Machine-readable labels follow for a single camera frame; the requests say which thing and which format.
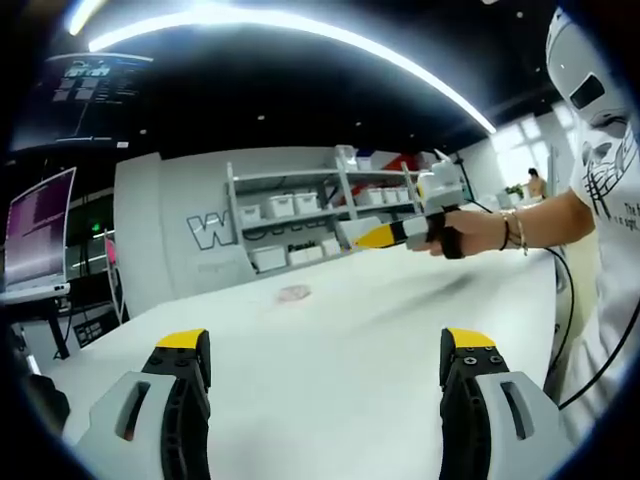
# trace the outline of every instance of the hand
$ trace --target hand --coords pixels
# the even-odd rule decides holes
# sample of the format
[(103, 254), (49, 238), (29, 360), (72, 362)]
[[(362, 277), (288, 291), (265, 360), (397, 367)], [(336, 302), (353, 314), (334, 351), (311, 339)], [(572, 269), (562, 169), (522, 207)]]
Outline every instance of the hand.
[[(460, 247), (465, 257), (487, 250), (498, 250), (504, 243), (505, 225), (500, 214), (459, 210), (447, 213), (445, 225), (455, 228), (462, 234)], [(431, 255), (440, 256), (442, 245), (439, 241), (435, 241), (422, 245), (414, 251), (428, 251)]]

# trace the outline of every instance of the black ceiling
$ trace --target black ceiling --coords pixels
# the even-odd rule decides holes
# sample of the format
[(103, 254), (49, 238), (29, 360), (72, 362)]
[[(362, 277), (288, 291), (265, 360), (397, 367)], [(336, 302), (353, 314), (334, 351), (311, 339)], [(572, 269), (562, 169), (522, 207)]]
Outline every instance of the black ceiling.
[[(60, 31), (50, 53), (86, 51), (97, 33), (150, 16), (148, 5), (165, 12), (182, 3), (158, 0), (140, 8), (140, 2), (111, 0), (79, 36)], [(558, 98), (544, 61), (551, 0), (494, 5), (481, 0), (306, 0), (258, 6), (324, 21), (395, 50), (454, 88), (496, 126), (548, 111)], [(91, 161), (104, 172), (104, 178), (95, 172), (85, 176), (92, 184), (82, 190), (91, 191), (112, 184), (114, 162), (144, 151), (173, 158), (235, 148), (346, 143), (409, 153), (434, 147), (452, 151), (486, 136), (457, 105), (411, 74), (310, 34), (257, 26), (180, 27), (106, 51), (155, 59), (141, 101), (131, 112), (139, 119), (130, 126), (131, 148), (22, 152), (9, 157), (17, 160), (14, 175), (26, 180), (39, 167), (40, 176), (44, 158), (56, 168)], [(28, 171), (21, 172), (20, 165), (29, 165)]]

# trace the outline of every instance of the white tabletop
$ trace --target white tabletop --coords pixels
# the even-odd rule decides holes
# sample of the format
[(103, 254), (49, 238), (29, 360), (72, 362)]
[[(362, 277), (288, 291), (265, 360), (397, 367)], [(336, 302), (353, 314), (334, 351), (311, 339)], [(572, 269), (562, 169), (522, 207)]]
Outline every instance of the white tabletop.
[[(283, 287), (311, 295), (279, 303)], [(544, 251), (447, 261), (403, 247), (368, 251), (146, 312), (48, 374), (71, 416), (89, 407), (155, 343), (211, 336), (208, 456), (213, 478), (437, 478), (440, 331), (493, 338), (511, 370), (542, 386), (555, 322), (554, 262)]]

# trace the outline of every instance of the laptop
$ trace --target laptop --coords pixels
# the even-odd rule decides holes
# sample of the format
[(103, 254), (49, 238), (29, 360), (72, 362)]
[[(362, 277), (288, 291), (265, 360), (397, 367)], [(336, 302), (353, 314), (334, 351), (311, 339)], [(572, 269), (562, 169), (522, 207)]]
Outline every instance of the laptop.
[(76, 169), (50, 177), (9, 205), (4, 244), (4, 292), (0, 305), (69, 293), (65, 240)]

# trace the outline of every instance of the person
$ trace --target person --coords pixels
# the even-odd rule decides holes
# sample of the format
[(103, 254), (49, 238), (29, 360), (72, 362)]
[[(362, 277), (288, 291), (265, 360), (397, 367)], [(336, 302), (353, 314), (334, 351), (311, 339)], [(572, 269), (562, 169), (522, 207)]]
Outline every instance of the person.
[[(509, 246), (551, 247), (598, 233), (600, 267), (597, 302), (584, 331), (574, 340), (560, 401), (571, 398), (607, 362), (640, 302), (640, 160), (621, 86), (584, 32), (562, 11), (551, 22), (547, 67), (552, 82), (581, 119), (582, 149), (570, 188), (515, 213), (457, 211), (446, 224), (461, 232), (465, 256)], [(438, 242), (421, 250), (441, 255)], [(606, 410), (633, 364), (640, 327), (597, 382), (562, 410), (569, 437), (584, 440)]]
[(529, 196), (531, 198), (547, 198), (547, 182), (540, 178), (540, 175), (538, 175), (538, 171), (535, 168), (529, 169), (529, 175), (531, 176), (529, 183), (527, 184)]

